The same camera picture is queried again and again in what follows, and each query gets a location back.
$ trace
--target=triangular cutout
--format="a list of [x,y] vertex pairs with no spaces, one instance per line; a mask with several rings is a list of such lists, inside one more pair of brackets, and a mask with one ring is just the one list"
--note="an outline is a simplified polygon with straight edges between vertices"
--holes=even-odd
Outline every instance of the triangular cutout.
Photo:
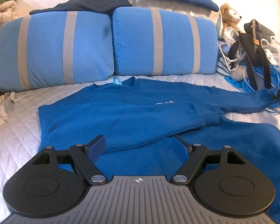
[[48,152],[44,152],[33,162],[33,165],[49,164],[49,163],[50,163],[50,155]]
[[229,152],[227,155],[227,163],[229,164],[245,164],[234,152]]

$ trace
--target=mattress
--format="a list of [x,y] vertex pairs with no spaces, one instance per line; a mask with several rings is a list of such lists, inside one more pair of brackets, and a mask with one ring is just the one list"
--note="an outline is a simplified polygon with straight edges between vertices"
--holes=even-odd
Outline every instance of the mattress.
[[[122,81],[129,77],[118,76]],[[238,91],[218,73],[213,75],[138,76],[136,78],[186,82]],[[113,78],[96,82],[96,84],[111,82],[113,82]],[[8,121],[0,126],[0,222],[10,215],[2,197],[4,184],[37,153],[40,145],[41,129],[38,120],[38,107],[52,104],[91,84],[64,85],[16,93],[14,111]],[[269,123],[280,130],[280,115],[277,113],[268,113],[267,111],[253,114],[229,113],[226,116],[235,121]]]

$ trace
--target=round metal bolt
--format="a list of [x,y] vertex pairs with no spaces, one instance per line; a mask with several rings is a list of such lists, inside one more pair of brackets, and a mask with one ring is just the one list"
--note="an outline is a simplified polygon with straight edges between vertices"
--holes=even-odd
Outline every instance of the round metal bolt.
[[185,175],[175,175],[173,180],[178,183],[184,183],[188,180],[188,178]]
[[94,183],[102,183],[106,180],[106,177],[103,175],[94,175],[91,177],[91,181]]

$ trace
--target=black backpack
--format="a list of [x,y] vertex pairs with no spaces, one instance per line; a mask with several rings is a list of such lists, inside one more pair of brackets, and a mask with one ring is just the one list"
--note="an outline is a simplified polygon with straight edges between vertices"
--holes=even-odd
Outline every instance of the black backpack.
[[264,38],[270,42],[270,36],[275,34],[255,19],[245,24],[244,29],[246,34],[239,32],[239,39],[230,47],[228,57],[231,60],[235,59],[239,45],[242,44],[247,54],[247,75],[251,87],[254,90],[259,89],[253,67],[263,67],[264,86],[270,89],[272,87],[270,63],[264,49],[260,46],[260,40]]

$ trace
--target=crosshair symbol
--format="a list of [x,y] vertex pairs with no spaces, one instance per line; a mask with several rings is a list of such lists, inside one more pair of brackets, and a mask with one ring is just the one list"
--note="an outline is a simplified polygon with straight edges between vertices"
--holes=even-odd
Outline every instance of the crosshair symbol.
[[144,181],[144,179],[142,179],[142,178],[137,178],[137,179],[135,179],[135,181],[136,181],[137,183],[141,183],[142,181]]

